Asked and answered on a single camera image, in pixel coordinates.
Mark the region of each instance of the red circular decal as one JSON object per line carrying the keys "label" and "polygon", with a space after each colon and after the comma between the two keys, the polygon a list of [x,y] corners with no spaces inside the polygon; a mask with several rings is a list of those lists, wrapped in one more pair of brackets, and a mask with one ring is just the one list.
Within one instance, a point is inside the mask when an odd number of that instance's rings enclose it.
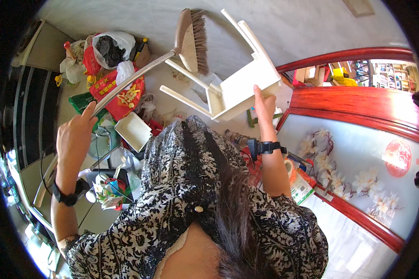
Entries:
{"label": "red circular decal", "polygon": [[395,177],[407,174],[411,167],[411,149],[408,143],[402,139],[395,139],[385,150],[385,165],[388,172]]}

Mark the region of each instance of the broom bristles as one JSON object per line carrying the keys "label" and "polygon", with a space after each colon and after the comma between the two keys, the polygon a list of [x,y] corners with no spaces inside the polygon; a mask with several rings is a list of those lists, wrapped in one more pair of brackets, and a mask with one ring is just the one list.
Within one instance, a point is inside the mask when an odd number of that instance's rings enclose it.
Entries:
{"label": "broom bristles", "polygon": [[191,19],[193,21],[194,44],[196,46],[197,54],[197,72],[202,75],[208,74],[208,58],[207,58],[207,45],[206,45],[206,29],[205,19],[203,15],[205,10],[192,9]]}

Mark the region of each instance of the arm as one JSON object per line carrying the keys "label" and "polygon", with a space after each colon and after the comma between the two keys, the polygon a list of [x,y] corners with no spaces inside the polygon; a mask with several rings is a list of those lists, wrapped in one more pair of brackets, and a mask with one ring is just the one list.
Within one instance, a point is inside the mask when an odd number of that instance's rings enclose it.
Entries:
{"label": "arm", "polygon": [[[80,167],[90,147],[91,130],[98,120],[97,117],[90,119],[95,106],[96,102],[91,102],[82,115],[75,115],[57,130],[56,185],[64,195],[73,194],[76,188]],[[78,220],[74,207],[59,203],[52,196],[51,223],[57,246],[65,257],[62,249],[66,247],[66,240],[72,240],[78,234]]]}
{"label": "arm", "polygon": [[[255,109],[261,130],[261,141],[277,142],[278,137],[273,127],[276,97],[263,98],[262,91],[257,85],[253,87],[253,90],[255,92]],[[291,197],[289,176],[282,159],[281,150],[275,149],[272,154],[262,154],[262,183],[264,191],[271,196],[284,194]]]}

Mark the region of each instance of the dark hair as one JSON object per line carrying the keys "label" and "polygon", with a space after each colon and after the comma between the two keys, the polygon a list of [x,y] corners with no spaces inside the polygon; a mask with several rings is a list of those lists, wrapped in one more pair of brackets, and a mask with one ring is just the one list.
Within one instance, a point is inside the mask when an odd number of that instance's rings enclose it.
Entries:
{"label": "dark hair", "polygon": [[221,278],[278,278],[252,233],[248,176],[229,167],[220,173],[216,225],[221,239],[218,273]]}

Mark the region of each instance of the black cabinet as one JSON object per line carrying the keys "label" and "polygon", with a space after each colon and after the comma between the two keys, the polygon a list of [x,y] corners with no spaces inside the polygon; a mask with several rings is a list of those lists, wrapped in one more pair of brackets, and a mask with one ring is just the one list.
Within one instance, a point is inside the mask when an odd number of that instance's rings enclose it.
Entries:
{"label": "black cabinet", "polygon": [[43,152],[55,150],[59,87],[54,77],[59,73],[29,66],[13,68],[8,81],[15,89],[13,113],[13,147],[16,150],[17,170],[21,171],[40,159]]}

